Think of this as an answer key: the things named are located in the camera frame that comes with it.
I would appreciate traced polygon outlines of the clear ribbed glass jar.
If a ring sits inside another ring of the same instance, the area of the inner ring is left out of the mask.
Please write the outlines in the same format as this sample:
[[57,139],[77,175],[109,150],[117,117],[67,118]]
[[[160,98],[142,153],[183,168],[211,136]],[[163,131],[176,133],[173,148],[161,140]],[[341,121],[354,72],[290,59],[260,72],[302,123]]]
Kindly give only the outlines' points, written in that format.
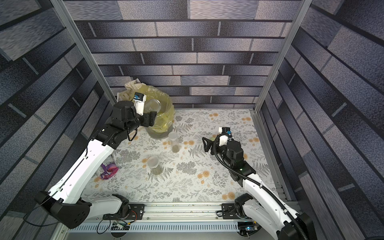
[[157,112],[161,111],[162,104],[157,99],[151,99],[145,102],[144,113]]

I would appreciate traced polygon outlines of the clear jar near left arm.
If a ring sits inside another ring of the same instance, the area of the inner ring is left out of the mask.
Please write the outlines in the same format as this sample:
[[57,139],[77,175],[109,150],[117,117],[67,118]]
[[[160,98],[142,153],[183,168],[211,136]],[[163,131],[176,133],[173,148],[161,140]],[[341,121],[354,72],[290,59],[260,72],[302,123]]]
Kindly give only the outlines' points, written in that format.
[[161,165],[160,159],[157,156],[149,157],[147,164],[151,174],[156,176],[160,175],[163,172],[163,167]]

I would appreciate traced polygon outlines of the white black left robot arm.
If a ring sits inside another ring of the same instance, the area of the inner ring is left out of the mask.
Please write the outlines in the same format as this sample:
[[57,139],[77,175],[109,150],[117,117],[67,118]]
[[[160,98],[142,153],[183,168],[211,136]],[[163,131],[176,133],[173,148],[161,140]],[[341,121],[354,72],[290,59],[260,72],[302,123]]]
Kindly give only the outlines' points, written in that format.
[[99,199],[81,197],[88,181],[121,142],[140,126],[152,127],[157,112],[144,113],[143,101],[121,101],[113,106],[106,123],[92,135],[85,152],[48,192],[37,194],[36,202],[53,218],[69,229],[85,220],[108,216],[121,220],[130,214],[129,200],[121,195]]

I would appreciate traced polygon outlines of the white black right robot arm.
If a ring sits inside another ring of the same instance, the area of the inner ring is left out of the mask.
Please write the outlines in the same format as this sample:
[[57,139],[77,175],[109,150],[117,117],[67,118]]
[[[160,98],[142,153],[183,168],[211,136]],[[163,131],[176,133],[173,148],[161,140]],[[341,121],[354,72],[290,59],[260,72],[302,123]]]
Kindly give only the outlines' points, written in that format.
[[232,179],[246,193],[235,199],[235,209],[241,218],[250,218],[275,240],[315,240],[317,234],[312,219],[282,201],[272,192],[256,171],[245,161],[241,143],[228,134],[219,134],[213,141],[202,139],[205,152],[229,170]]

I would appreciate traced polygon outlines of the purple plastic package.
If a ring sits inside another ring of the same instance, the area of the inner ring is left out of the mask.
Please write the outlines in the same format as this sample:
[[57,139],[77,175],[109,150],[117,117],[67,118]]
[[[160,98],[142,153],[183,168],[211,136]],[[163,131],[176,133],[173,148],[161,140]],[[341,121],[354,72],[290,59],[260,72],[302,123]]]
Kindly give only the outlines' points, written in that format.
[[108,163],[106,165],[101,164],[102,173],[100,174],[100,178],[102,180],[108,180],[112,178],[119,170],[115,163]]

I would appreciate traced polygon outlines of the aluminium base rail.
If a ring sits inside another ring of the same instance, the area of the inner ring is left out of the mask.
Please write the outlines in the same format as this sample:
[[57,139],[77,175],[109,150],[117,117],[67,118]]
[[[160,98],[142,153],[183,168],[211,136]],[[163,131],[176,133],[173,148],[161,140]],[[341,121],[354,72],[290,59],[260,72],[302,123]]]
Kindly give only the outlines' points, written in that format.
[[224,233],[249,236],[261,227],[237,215],[233,202],[136,203],[125,220],[87,220],[66,234],[110,234],[120,239],[130,233]]

